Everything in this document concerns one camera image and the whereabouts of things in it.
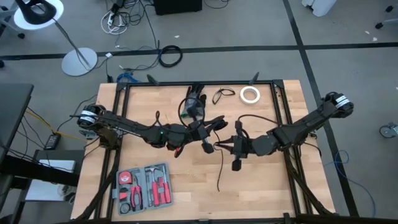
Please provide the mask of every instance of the black box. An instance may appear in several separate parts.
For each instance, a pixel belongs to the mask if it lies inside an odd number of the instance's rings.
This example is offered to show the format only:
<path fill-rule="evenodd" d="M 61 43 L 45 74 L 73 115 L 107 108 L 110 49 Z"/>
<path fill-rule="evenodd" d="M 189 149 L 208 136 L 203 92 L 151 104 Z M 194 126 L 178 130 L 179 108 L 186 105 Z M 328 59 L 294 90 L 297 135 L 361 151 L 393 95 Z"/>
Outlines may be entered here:
<path fill-rule="evenodd" d="M 154 0 L 154 5 L 156 14 L 160 16 L 201 11 L 201 0 Z"/>

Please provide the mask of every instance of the lamp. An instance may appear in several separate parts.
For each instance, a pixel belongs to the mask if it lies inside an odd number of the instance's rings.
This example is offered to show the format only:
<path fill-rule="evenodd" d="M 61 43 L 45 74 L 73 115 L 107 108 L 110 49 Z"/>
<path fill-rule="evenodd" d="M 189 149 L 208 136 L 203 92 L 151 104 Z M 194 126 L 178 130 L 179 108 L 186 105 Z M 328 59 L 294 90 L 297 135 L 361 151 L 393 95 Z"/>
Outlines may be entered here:
<path fill-rule="evenodd" d="M 71 76 L 80 76 L 95 67 L 98 61 L 96 52 L 86 47 L 77 48 L 57 22 L 63 13 L 63 4 L 60 0 L 31 0 L 28 3 L 24 3 L 23 0 L 15 1 L 19 6 L 14 14 L 14 22 L 18 27 L 25 30 L 37 30 L 55 23 L 72 45 L 74 50 L 67 53 L 62 59 L 63 72 Z M 36 7 L 43 13 L 35 12 L 33 9 Z"/>

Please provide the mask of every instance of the lamp base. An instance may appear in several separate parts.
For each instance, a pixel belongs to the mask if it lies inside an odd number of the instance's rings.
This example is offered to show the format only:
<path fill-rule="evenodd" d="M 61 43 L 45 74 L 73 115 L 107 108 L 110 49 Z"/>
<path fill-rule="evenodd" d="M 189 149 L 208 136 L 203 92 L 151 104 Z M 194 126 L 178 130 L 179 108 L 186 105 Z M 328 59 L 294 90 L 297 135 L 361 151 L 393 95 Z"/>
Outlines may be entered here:
<path fill-rule="evenodd" d="M 79 51 L 86 58 L 88 64 L 85 63 L 82 57 L 78 57 L 76 50 L 72 50 L 62 60 L 62 71 L 67 75 L 80 76 L 95 68 L 98 61 L 97 53 L 86 47 L 80 47 Z"/>

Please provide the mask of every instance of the eyeglasses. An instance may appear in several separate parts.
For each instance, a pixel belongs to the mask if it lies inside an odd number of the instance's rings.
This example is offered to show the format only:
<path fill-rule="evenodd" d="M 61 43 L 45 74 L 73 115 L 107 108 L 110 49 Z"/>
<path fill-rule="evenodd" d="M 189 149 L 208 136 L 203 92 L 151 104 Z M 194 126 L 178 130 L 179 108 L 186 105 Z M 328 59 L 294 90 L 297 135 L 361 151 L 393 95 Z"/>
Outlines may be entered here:
<path fill-rule="evenodd" d="M 217 92 L 214 94 L 212 102 L 214 105 L 217 104 L 217 102 L 221 99 L 221 96 L 233 96 L 235 95 L 235 91 L 231 88 L 220 88 L 219 90 L 217 90 Z"/>

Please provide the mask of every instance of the yellow cable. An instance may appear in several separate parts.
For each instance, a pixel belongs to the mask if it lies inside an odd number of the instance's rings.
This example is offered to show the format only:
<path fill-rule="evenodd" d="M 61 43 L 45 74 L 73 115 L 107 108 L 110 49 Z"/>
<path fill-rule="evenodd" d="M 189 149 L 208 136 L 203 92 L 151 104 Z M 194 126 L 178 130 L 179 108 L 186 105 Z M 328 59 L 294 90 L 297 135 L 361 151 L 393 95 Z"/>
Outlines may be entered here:
<path fill-rule="evenodd" d="M 55 130 L 53 127 L 51 127 L 49 124 L 47 124 L 41 117 L 37 116 L 36 114 L 33 114 L 33 113 L 30 112 L 30 111 L 25 111 L 25 112 L 28 113 L 28 114 L 30 114 L 31 116 L 35 117 L 36 119 L 38 119 L 41 123 L 43 123 L 43 124 L 46 125 L 48 128 L 50 128 L 51 131 L 52 131 L 53 133 L 57 133 L 57 134 L 60 134 L 60 135 L 62 135 L 62 136 L 68 137 L 68 138 L 73 138 L 73 139 L 77 139 L 77 140 L 81 140 L 81 141 L 87 142 L 87 140 L 84 140 L 84 139 L 81 139 L 81 138 L 78 138 L 78 137 L 75 137 L 75 136 L 71 136 L 71 135 L 69 135 L 69 134 L 65 134 L 65 133 L 62 133 L 62 132 L 60 132 L 60 131 L 57 131 L 57 130 Z"/>

